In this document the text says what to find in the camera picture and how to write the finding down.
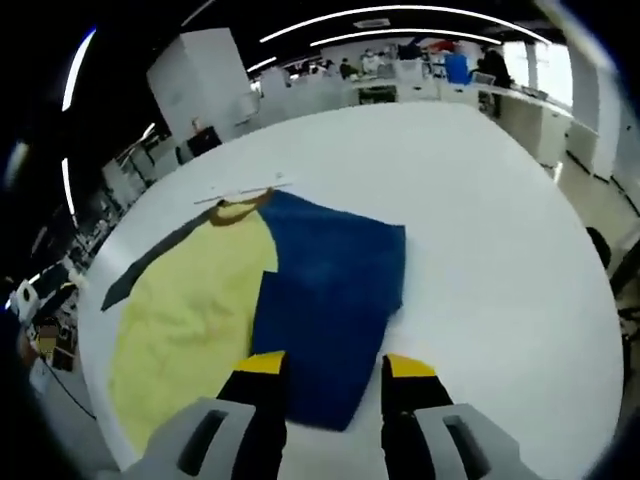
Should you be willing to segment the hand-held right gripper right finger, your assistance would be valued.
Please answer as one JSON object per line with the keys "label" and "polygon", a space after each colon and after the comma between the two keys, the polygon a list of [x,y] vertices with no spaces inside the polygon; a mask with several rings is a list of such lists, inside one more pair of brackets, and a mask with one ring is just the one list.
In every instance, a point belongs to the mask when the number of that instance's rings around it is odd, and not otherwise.
{"label": "hand-held right gripper right finger", "polygon": [[383,357],[381,447],[390,479],[537,479],[518,442],[491,419],[450,397],[435,369]]}

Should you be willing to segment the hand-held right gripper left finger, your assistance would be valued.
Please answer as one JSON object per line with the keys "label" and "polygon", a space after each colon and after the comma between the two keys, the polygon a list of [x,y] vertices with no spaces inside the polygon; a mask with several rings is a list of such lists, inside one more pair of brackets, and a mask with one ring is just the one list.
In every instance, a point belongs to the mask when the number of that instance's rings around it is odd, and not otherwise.
{"label": "hand-held right gripper left finger", "polygon": [[284,351],[242,360],[215,398],[200,398],[152,434],[129,479],[275,479],[287,441]]}

